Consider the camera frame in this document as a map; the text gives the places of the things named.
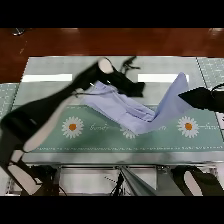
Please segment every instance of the brown floor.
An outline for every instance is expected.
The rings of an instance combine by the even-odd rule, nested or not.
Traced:
[[[19,82],[29,56],[224,57],[222,28],[0,28],[0,82]]]

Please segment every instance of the white daisy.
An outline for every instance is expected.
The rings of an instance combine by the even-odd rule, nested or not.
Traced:
[[[83,127],[84,125],[81,119],[78,117],[69,117],[65,122],[63,122],[63,135],[65,135],[66,138],[75,138],[76,136],[82,134]]]
[[[130,131],[129,129],[121,126],[121,129],[120,131],[123,131],[123,135],[126,137],[126,138],[135,138],[135,136],[138,136],[137,134],[133,133],[132,131]]]
[[[194,118],[191,119],[190,117],[186,116],[182,117],[179,119],[177,127],[179,128],[179,131],[182,131],[182,135],[185,135],[185,137],[188,138],[194,138],[199,133],[199,127]]]

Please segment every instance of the white stripe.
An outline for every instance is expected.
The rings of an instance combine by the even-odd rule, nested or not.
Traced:
[[[138,82],[170,82],[172,83],[178,74],[138,74]]]
[[[72,81],[72,74],[57,74],[57,75],[24,75],[22,82],[61,82]]]

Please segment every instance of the table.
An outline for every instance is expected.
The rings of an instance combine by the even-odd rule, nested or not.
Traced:
[[[24,77],[26,75],[53,75],[72,74],[73,78],[90,66],[99,57],[91,56],[66,56],[66,57],[31,57],[28,60]],[[112,64],[119,69],[126,56],[108,56]],[[133,70],[128,73],[128,78],[137,81],[137,74],[178,74],[184,72],[189,76],[190,89],[206,86],[199,60],[194,57],[138,57],[135,64],[140,71]],[[24,103],[48,96],[62,89],[69,82],[21,82],[13,104],[16,108]],[[146,84],[144,98],[135,100],[155,108],[160,102],[170,82],[150,82]],[[94,136],[101,136],[100,141],[90,140],[90,132],[83,139],[62,139],[62,122],[69,116],[89,117],[85,122],[86,130],[92,127],[93,119],[98,126],[110,127],[113,134],[96,130]],[[135,136],[133,139],[121,140],[123,136],[119,125],[111,122],[90,108],[80,105],[79,100],[74,100],[65,109],[61,118],[49,138],[35,151],[24,156],[27,163],[61,163],[61,164],[176,164],[176,163],[205,163],[224,161],[223,137],[215,113],[192,109],[185,115],[194,118],[199,125],[199,134],[194,139],[181,135],[176,125],[178,119],[172,120],[158,131],[147,135]]]

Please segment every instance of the folded garment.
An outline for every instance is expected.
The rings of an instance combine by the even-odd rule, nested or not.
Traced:
[[[113,86],[97,82],[90,89],[91,94],[83,98],[82,103],[105,115],[109,119],[131,130],[135,134],[144,134],[160,128],[181,113],[191,109],[178,94],[188,91],[184,73],[180,73],[167,90],[156,111],[136,102],[126,95],[119,94]]]

